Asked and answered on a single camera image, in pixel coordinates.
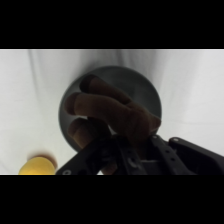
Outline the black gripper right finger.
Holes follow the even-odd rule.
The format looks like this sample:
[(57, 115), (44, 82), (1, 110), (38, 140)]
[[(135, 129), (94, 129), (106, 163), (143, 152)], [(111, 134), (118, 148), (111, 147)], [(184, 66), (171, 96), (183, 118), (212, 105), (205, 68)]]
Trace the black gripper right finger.
[(148, 139), (148, 159), (154, 172), (169, 175), (224, 175), (224, 157), (184, 139)]

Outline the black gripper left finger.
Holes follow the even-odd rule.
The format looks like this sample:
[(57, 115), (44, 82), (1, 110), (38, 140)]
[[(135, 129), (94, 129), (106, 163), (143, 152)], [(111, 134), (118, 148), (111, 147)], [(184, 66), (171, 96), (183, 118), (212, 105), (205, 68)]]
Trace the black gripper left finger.
[(56, 172), (57, 175), (97, 175), (110, 162), (117, 164), (116, 175), (146, 175), (147, 172), (126, 138), (96, 139)]

